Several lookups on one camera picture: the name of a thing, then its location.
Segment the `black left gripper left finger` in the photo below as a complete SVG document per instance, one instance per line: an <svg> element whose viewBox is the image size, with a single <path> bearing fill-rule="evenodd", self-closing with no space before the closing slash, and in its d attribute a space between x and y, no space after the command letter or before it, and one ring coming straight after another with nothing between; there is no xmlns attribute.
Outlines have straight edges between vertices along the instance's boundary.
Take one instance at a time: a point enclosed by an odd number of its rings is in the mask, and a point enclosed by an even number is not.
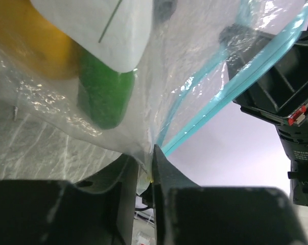
<svg viewBox="0 0 308 245"><path fill-rule="evenodd" d="M75 184L0 180L0 244L130 244L137 174L121 155Z"/></svg>

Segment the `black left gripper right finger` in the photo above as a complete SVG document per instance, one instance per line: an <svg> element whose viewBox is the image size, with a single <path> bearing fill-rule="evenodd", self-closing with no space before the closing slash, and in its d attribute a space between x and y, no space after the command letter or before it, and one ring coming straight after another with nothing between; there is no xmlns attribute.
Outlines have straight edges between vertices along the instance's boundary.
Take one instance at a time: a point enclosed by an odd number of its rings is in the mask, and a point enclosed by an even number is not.
<svg viewBox="0 0 308 245"><path fill-rule="evenodd" d="M152 177L157 244L308 244L280 189L199 186L157 145Z"/></svg>

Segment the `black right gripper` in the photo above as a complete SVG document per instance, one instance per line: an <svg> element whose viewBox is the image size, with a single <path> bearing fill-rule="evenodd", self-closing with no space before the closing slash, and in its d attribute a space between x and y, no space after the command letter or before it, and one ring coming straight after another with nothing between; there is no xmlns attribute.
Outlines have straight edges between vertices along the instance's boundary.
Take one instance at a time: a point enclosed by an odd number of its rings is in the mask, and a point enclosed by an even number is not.
<svg viewBox="0 0 308 245"><path fill-rule="evenodd" d="M308 27L234 102L242 112L276 127L291 162L292 200L308 206Z"/></svg>

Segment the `clear zip top bag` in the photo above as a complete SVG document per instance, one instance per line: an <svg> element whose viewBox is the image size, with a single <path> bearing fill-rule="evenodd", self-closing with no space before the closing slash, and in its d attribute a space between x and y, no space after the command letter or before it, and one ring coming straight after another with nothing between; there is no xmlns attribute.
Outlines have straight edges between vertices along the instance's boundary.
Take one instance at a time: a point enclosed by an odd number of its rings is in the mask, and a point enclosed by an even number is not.
<svg viewBox="0 0 308 245"><path fill-rule="evenodd" d="M0 179L77 182L127 154L151 180L170 154L289 50L308 1L30 1L105 65L134 72L122 122L103 130L78 107L79 73L48 79L0 47Z"/></svg>

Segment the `green toy cucumber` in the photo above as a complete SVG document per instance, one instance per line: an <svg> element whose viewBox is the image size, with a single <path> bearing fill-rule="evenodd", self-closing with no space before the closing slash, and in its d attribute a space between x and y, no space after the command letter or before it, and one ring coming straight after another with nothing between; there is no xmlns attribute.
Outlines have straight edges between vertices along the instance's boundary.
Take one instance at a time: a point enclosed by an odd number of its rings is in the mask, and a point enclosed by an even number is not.
<svg viewBox="0 0 308 245"><path fill-rule="evenodd" d="M99 128L113 129L126 114L134 81L134 72L117 72L82 49L78 107Z"/></svg>

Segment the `yellow toy lemon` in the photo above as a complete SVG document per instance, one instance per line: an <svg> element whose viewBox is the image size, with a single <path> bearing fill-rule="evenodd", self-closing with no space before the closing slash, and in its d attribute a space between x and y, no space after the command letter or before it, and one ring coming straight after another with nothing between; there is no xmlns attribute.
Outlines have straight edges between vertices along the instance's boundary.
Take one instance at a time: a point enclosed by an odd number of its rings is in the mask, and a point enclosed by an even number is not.
<svg viewBox="0 0 308 245"><path fill-rule="evenodd" d="M0 47L45 78L65 80L78 75L80 46L30 1L0 1Z"/></svg>

